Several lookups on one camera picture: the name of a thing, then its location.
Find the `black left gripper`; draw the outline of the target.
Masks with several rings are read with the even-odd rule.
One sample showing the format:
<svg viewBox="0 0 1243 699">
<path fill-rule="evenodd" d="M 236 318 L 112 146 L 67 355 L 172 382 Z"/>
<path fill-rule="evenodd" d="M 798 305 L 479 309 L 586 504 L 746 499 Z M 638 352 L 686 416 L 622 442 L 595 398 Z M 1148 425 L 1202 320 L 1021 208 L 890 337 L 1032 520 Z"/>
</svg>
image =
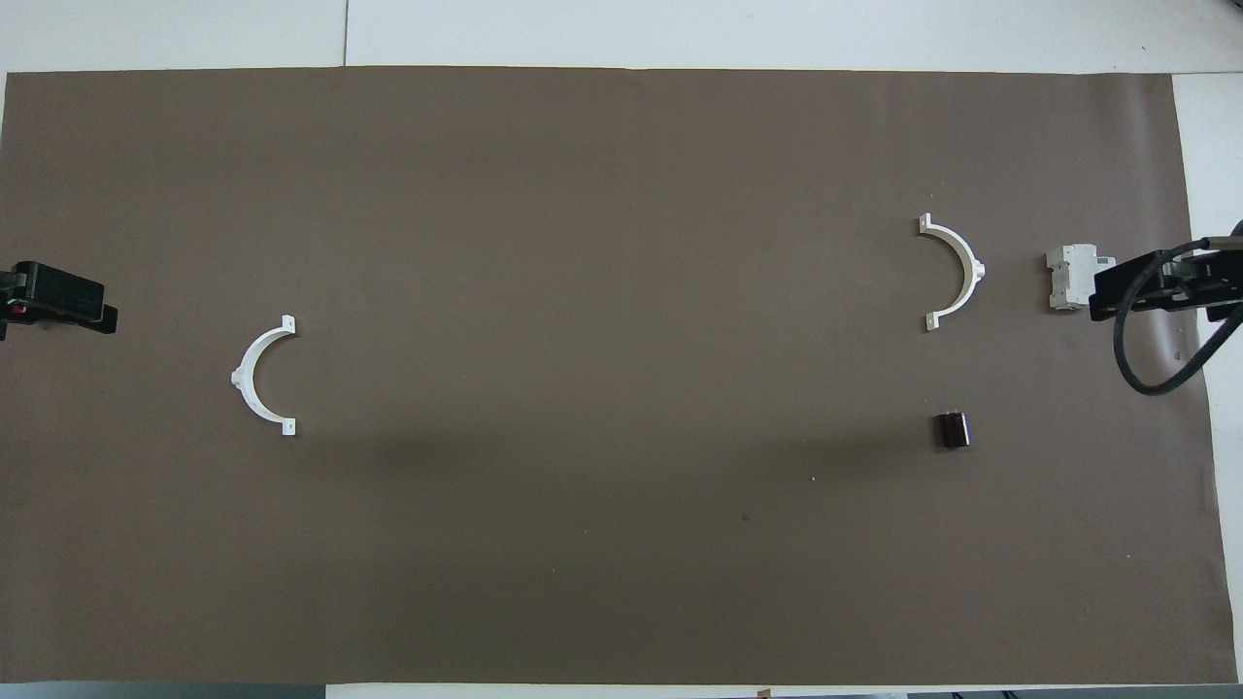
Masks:
<svg viewBox="0 0 1243 699">
<path fill-rule="evenodd" d="M 102 335 L 118 330 L 119 310 L 106 306 L 103 284 L 48 264 L 22 261 L 1 274 L 1 338 L 12 323 L 72 323 Z"/>
</svg>

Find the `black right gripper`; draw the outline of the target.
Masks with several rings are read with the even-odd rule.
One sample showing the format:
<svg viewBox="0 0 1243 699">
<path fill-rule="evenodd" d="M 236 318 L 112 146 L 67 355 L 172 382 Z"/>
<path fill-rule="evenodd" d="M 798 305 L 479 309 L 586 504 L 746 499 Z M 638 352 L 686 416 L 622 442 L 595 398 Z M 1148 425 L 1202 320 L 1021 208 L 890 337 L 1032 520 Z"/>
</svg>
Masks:
<svg viewBox="0 0 1243 699">
<path fill-rule="evenodd" d="M 1242 249 L 1154 250 L 1098 272 L 1089 297 L 1091 320 L 1115 317 L 1135 282 L 1140 284 L 1130 302 L 1132 313 L 1203 308 L 1207 321 L 1226 321 L 1241 307 Z"/>
</svg>

